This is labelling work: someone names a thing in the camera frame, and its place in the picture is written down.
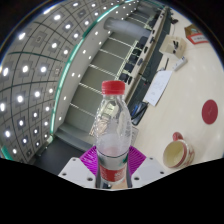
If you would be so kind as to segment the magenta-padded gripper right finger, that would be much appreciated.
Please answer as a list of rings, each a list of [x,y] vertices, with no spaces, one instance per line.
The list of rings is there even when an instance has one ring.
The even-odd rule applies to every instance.
[[[127,183],[130,188],[140,188],[166,176],[166,171],[154,157],[146,157],[131,146],[128,155]]]

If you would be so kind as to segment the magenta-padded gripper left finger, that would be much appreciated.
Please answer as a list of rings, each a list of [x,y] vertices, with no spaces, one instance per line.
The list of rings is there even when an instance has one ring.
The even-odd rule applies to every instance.
[[[93,146],[79,158],[72,157],[58,176],[84,188],[95,188],[97,174],[97,150]]]

